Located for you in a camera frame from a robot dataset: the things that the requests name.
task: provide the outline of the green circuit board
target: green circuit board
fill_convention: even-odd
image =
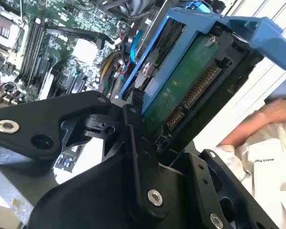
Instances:
[[[176,107],[186,98],[193,84],[199,82],[204,68],[218,50],[218,43],[211,47],[206,44],[210,35],[199,34],[184,57],[166,81],[157,97],[144,113],[144,123],[150,133],[160,129]],[[176,114],[174,121],[182,116]]]
[[[74,6],[76,2],[73,0],[0,0],[0,5],[4,7],[6,11],[20,15],[20,1],[22,1],[23,16],[28,18],[29,29],[34,23],[34,20],[38,18],[41,21],[46,21],[50,26],[67,26],[100,32],[113,40],[118,39],[120,33],[127,33],[128,31],[128,25],[121,22],[119,18],[111,17],[91,4],[91,6],[89,6],[91,10],[79,10]],[[19,38],[19,43],[22,42],[23,34],[24,32],[22,32]],[[109,46],[108,42],[105,42],[105,47],[102,50],[98,50],[97,54],[90,61],[79,61],[72,57],[77,42],[78,39],[76,38],[52,35],[46,50],[45,61],[50,58],[55,62],[61,60],[66,61],[64,77],[62,77],[61,82],[62,85],[67,84],[70,77],[73,77],[78,73],[78,70],[80,70],[84,77],[87,77],[89,89],[97,90],[100,82],[101,63],[115,50]],[[0,78],[5,76],[9,80],[14,79],[17,76],[17,72],[15,73],[14,71],[12,73],[11,71],[3,69],[3,61],[4,56],[0,53]],[[37,97],[34,96],[36,91],[34,88],[27,89],[27,91],[30,91],[30,93],[28,93],[30,95],[27,96],[28,101],[37,99]]]

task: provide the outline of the silver screw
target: silver screw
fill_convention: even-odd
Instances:
[[[209,40],[208,40],[208,42],[205,44],[207,47],[211,47],[213,44],[215,44],[215,42],[216,42],[216,37],[215,36],[213,36],[213,37],[211,37]]]
[[[151,63],[148,62],[148,63],[145,65],[145,67],[143,68],[142,73],[143,73],[143,75],[144,75],[145,77],[147,76],[147,70],[148,70],[150,64],[151,64]]]
[[[211,155],[212,158],[215,158],[215,157],[216,157],[215,153],[213,153],[213,152],[211,152],[211,151],[209,152],[209,154]]]
[[[20,126],[18,123],[4,119],[0,121],[0,132],[5,134],[14,134],[20,129]]]
[[[102,97],[97,97],[97,99],[98,99],[98,101],[100,101],[100,102],[102,102],[102,103],[105,103],[105,102],[106,102],[106,100],[105,100],[104,98],[102,98]]]
[[[210,220],[217,229],[223,229],[224,228],[223,222],[218,217],[218,215],[216,215],[215,213],[210,214]]]
[[[134,113],[137,113],[137,111],[134,109],[134,108],[129,108],[129,110],[131,110],[132,112],[134,112]]]
[[[147,192],[147,198],[153,205],[157,207],[163,204],[163,199],[161,194],[155,189],[151,189]]]

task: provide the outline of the mounting hole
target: mounting hole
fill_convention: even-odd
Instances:
[[[261,223],[256,222],[258,229],[266,229]]]
[[[102,102],[102,103],[106,102],[106,100],[103,97],[100,97],[100,96],[97,97],[97,100]]]
[[[0,120],[0,132],[5,133],[5,134],[14,134],[17,131],[19,131],[20,126],[18,123],[4,119]]]
[[[35,135],[31,141],[37,149],[47,150],[51,149],[54,145],[54,141],[46,135]]]
[[[115,128],[113,126],[109,126],[104,130],[104,132],[108,135],[111,135],[115,132]]]

